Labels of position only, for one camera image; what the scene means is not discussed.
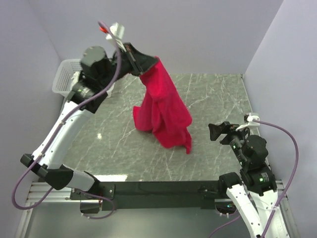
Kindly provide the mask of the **red t shirt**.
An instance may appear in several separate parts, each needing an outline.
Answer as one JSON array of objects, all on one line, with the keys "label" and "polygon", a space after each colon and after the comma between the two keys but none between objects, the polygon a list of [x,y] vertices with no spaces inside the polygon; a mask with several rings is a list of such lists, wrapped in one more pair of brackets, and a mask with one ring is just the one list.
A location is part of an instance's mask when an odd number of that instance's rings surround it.
[{"label": "red t shirt", "polygon": [[183,146],[190,154],[192,117],[162,62],[158,60],[140,80],[146,92],[142,104],[133,107],[135,128],[152,133],[164,148]]}]

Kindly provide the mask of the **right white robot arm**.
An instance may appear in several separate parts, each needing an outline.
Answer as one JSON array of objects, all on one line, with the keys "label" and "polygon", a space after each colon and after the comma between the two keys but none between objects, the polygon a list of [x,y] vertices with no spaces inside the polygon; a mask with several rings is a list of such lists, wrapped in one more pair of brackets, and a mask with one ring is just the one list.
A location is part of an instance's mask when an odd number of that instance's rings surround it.
[{"label": "right white robot arm", "polygon": [[275,177],[265,160],[268,156],[266,140],[250,134],[245,126],[209,124],[210,139],[225,137],[222,145],[229,145],[240,166],[240,174],[230,173],[219,177],[217,192],[230,198],[236,206],[252,238],[286,238],[288,231],[276,204],[278,190]]}]

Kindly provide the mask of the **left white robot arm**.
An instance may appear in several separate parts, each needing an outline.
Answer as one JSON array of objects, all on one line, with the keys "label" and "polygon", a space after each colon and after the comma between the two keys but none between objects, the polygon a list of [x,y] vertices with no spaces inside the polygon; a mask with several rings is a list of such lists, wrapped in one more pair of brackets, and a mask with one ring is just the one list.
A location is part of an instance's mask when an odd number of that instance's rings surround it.
[{"label": "left white robot arm", "polygon": [[109,58],[103,47],[85,50],[80,62],[78,82],[66,97],[63,110],[44,142],[21,163],[56,190],[65,187],[81,190],[87,199],[99,193],[99,180],[88,172],[63,164],[65,155],[83,125],[96,113],[108,96],[107,89],[127,74],[141,76],[152,69],[158,58],[143,54],[125,43]]}]

